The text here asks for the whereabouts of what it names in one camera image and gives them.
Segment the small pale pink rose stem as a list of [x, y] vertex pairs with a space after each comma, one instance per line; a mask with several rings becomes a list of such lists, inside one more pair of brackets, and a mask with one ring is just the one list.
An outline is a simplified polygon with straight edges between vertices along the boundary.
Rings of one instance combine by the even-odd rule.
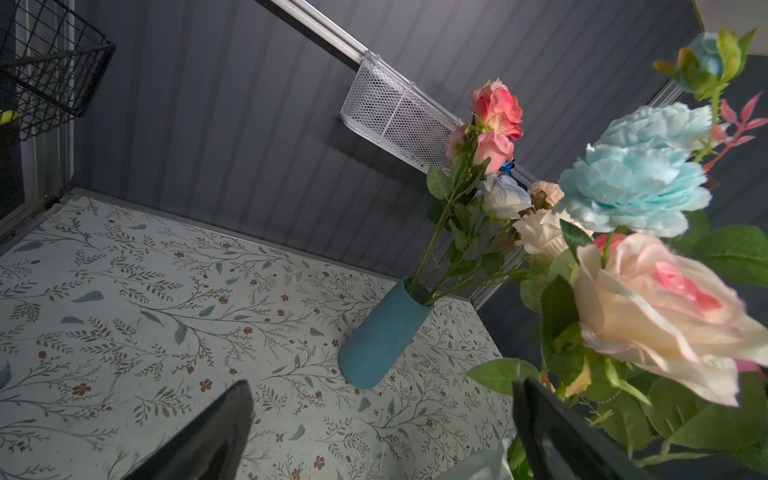
[[446, 146], [451, 160], [453, 190], [446, 205], [469, 194], [491, 175], [500, 175], [505, 161], [514, 160], [514, 145], [505, 135], [487, 127], [464, 126], [452, 133]]

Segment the cream rose stem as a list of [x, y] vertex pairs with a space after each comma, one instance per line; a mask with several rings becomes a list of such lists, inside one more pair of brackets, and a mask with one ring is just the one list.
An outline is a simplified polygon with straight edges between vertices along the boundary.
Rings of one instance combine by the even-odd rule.
[[661, 239], [592, 238], [551, 265], [540, 295], [543, 364], [469, 371], [503, 395], [536, 380], [588, 412], [638, 466], [724, 454], [767, 469], [767, 330], [737, 292]]

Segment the white ribbed ceramic vase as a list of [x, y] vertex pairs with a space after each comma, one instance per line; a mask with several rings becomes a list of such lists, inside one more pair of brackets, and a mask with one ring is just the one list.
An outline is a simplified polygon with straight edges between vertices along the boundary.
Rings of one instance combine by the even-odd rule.
[[502, 439], [495, 449], [473, 452], [434, 480], [513, 480], [508, 463], [510, 444], [509, 439]]

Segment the white peony flower stem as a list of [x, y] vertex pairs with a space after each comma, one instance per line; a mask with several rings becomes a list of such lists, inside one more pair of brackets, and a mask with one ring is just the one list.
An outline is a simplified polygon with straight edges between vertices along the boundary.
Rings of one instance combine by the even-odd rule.
[[[520, 234], [520, 249], [510, 255], [508, 260], [522, 277], [518, 280], [510, 280], [513, 282], [524, 282], [531, 278], [546, 276], [551, 264], [568, 249], [561, 227], [563, 222], [573, 225], [578, 234], [589, 240], [594, 237], [592, 231], [577, 222], [567, 211], [557, 209], [563, 199], [563, 193], [557, 184], [537, 182], [526, 191], [531, 199], [532, 211], [525, 214], [523, 219], [515, 225]], [[440, 226], [447, 218], [446, 201], [440, 212], [438, 221]]]

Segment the blue ceramic vase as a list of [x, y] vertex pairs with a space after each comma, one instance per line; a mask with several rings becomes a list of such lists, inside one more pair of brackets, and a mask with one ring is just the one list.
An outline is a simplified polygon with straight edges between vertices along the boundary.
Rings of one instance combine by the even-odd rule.
[[340, 371], [354, 387], [378, 385], [431, 313], [427, 289], [416, 283], [412, 294], [410, 283], [396, 283], [340, 347]]

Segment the white blue flower spray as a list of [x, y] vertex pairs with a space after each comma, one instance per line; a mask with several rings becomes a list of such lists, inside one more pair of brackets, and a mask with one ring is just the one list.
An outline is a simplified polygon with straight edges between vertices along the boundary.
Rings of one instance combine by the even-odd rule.
[[757, 97], [739, 112], [723, 97], [745, 69], [757, 33], [703, 32], [680, 49], [676, 62], [655, 61], [656, 71], [702, 105], [642, 106], [612, 121], [584, 156], [562, 172], [564, 198], [557, 208], [571, 217], [561, 223], [571, 252], [593, 242], [578, 232], [579, 225], [609, 238], [626, 232], [685, 237], [684, 253], [723, 280], [767, 285], [767, 237], [760, 229], [732, 225], [713, 233], [689, 231], [691, 217], [711, 201], [712, 168], [767, 123], [754, 114]]

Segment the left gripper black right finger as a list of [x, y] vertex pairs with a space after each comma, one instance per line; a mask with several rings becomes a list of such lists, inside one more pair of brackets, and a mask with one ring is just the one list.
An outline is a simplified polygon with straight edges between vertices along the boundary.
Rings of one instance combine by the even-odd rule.
[[539, 382], [515, 381], [513, 419], [532, 478], [651, 479]]

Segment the large pink rose stem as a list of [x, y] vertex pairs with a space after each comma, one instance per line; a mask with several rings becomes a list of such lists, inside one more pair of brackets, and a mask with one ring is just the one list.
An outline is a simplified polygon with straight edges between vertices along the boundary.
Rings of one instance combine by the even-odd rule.
[[[509, 91], [508, 87], [501, 80], [496, 79], [471, 91], [469, 99], [471, 103], [471, 120], [468, 124], [461, 127], [487, 127], [507, 136], [514, 145], [515, 161], [515, 143], [523, 135], [523, 110], [519, 105], [517, 97]], [[442, 205], [449, 198], [453, 190], [453, 184], [450, 180], [451, 160], [446, 153], [448, 140], [445, 145], [445, 155], [450, 162], [450, 170], [445, 172], [433, 167], [429, 170], [426, 178], [428, 192], [434, 199], [434, 204], [429, 209], [428, 217], [434, 222], [435, 230], [431, 235], [422, 259], [414, 273], [409, 277], [411, 279], [410, 290], [412, 294], [415, 293], [414, 287], [416, 283], [423, 285], [429, 293], [447, 266], [445, 254], [450, 246], [451, 237], [447, 231], [441, 228], [438, 221]]]

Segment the white rose stem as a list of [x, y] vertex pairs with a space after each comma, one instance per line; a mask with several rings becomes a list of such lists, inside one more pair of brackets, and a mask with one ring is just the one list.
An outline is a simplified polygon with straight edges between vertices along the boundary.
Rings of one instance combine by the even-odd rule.
[[427, 305], [466, 290], [500, 285], [522, 276], [508, 257], [520, 249], [515, 225], [532, 211], [528, 192], [509, 176], [491, 175], [446, 205], [441, 228], [451, 237], [447, 266], [428, 293]]

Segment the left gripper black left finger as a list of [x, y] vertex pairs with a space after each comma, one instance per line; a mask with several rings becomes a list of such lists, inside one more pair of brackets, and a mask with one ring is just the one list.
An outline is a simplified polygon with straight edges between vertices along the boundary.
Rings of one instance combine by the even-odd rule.
[[251, 390], [247, 381], [239, 380], [126, 477], [233, 479], [252, 419]]

